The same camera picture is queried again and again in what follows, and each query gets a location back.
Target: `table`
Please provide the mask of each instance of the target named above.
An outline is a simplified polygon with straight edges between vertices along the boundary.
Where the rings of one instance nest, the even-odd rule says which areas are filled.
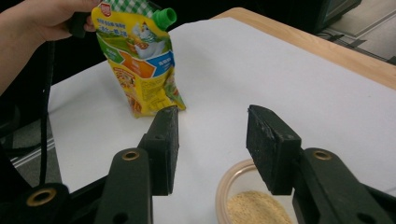
[[[217,222],[217,185],[249,158],[249,105],[274,110],[303,148],[334,152],[361,182],[396,195],[394,66],[242,8],[170,35],[187,110],[174,192],[153,198],[156,223]],[[106,175],[112,156],[136,147],[152,122],[131,115],[107,62],[54,85],[49,119],[71,191]]]

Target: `clear plastic bowl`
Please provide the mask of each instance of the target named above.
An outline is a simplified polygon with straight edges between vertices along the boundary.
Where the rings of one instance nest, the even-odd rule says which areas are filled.
[[[216,193],[216,214],[219,224],[232,224],[227,209],[228,200],[238,193],[250,190],[257,190],[271,195],[252,159],[238,162],[220,180]],[[298,223],[291,203],[292,196],[272,197],[283,206],[289,215],[291,223]]]

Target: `hand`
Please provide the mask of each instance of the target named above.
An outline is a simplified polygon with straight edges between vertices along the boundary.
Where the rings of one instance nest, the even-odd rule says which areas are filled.
[[[91,12],[100,0],[25,0],[27,18],[44,41],[58,40],[70,36],[67,28],[69,19],[75,12]],[[94,32],[91,17],[87,18],[84,29]]]

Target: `finger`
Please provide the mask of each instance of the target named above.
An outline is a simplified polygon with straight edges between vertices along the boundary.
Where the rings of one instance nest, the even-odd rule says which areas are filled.
[[[95,32],[95,27],[93,25],[84,24],[84,30],[87,32]]]
[[[91,12],[101,0],[60,0],[64,7],[73,12]]]
[[[92,17],[91,17],[91,16],[87,17],[86,22],[87,22],[87,24],[89,24],[89,25],[93,25]]]

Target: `food pouch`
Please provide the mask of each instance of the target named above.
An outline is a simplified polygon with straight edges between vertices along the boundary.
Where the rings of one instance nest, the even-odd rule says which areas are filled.
[[[172,8],[157,10],[145,0],[104,0],[92,11],[100,48],[137,118],[170,105],[186,109],[166,32],[176,19]]]

